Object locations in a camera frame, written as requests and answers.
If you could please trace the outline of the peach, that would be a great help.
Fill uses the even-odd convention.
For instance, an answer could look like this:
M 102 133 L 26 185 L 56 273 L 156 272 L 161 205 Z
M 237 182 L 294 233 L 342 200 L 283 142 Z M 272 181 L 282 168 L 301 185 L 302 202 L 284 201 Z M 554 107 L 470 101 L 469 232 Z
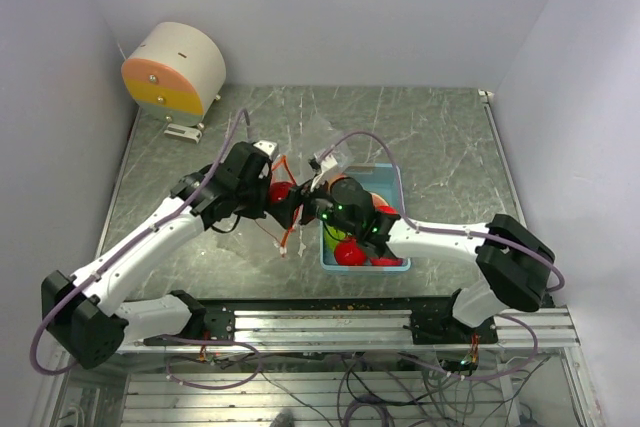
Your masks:
M 332 179 L 329 181 L 329 184 L 331 185 L 331 184 L 333 184 L 333 183 L 335 183 L 335 182 L 337 182 L 337 181 L 339 181 L 339 180 L 345 179 L 345 178 L 349 178 L 349 176 L 348 176 L 348 175 L 346 175 L 346 174 L 344 174 L 344 173 L 339 174 L 339 175 L 335 176 L 334 178 L 332 178 Z

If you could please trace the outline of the clear zip top bag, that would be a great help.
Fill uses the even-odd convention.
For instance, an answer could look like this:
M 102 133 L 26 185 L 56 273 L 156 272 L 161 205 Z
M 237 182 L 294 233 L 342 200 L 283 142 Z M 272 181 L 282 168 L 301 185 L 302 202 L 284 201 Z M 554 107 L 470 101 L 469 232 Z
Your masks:
M 302 186 L 306 182 L 310 183 L 314 172 L 309 165 L 309 161 L 314 157 L 319 157 L 343 136 L 342 131 L 335 128 L 318 113 L 313 114 L 306 124 L 300 121 L 299 127 L 301 128 L 300 145 L 294 147 L 293 144 L 290 144 L 288 147 L 280 148 L 279 156 L 271 167 L 273 174 L 271 184 L 278 181 L 289 181 L 294 186 Z M 302 206 L 297 211 L 294 225 L 289 230 L 283 229 L 283 233 L 278 235 L 271 232 L 271 229 L 279 226 L 272 217 L 262 223 L 254 220 L 255 226 L 273 240 L 273 244 L 278 248 L 281 257 L 287 255 L 289 237 L 296 229 L 301 227 L 301 213 Z

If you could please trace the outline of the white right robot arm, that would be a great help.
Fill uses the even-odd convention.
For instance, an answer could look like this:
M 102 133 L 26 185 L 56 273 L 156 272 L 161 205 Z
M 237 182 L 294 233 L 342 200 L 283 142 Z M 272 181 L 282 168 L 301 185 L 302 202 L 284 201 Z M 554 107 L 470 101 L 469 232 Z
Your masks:
M 346 176 L 318 188 L 275 182 L 266 206 L 283 228 L 318 220 L 370 260 L 434 258 L 477 266 L 480 279 L 452 294 L 440 320 L 442 334 L 455 343 L 504 310 L 538 311 L 547 292 L 553 253 L 506 214 L 471 225 L 419 222 L 402 210 L 376 207 L 372 195 Z

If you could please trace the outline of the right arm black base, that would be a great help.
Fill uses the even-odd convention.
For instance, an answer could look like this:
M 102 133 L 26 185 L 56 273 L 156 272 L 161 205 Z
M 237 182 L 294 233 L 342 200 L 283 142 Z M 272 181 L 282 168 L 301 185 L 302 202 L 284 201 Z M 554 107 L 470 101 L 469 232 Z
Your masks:
M 410 298 L 408 330 L 415 345 L 471 344 L 477 335 L 480 344 L 496 344 L 498 335 L 492 329 L 493 318 L 478 327 L 468 327 L 453 318 L 455 296 L 425 296 Z

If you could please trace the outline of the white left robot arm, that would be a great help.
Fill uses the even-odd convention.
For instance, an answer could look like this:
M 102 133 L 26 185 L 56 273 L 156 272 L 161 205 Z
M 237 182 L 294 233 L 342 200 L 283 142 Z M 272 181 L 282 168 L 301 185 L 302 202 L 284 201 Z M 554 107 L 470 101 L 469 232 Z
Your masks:
M 122 345 L 170 335 L 182 344 L 203 339 L 205 307 L 182 290 L 129 301 L 135 290 L 173 251 L 218 222 L 263 218 L 273 141 L 237 142 L 218 167 L 180 179 L 160 206 L 115 247 L 66 276 L 50 274 L 41 285 L 47 331 L 85 369 L 107 361 Z

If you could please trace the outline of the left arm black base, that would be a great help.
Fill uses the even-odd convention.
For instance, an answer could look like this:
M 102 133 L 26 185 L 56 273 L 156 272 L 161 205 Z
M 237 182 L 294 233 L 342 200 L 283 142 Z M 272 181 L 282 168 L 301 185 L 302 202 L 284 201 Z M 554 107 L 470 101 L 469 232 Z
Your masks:
M 174 290 L 170 294 L 185 304 L 190 313 L 178 337 L 196 340 L 233 339 L 235 317 L 228 307 L 219 302 L 198 300 L 183 290 Z

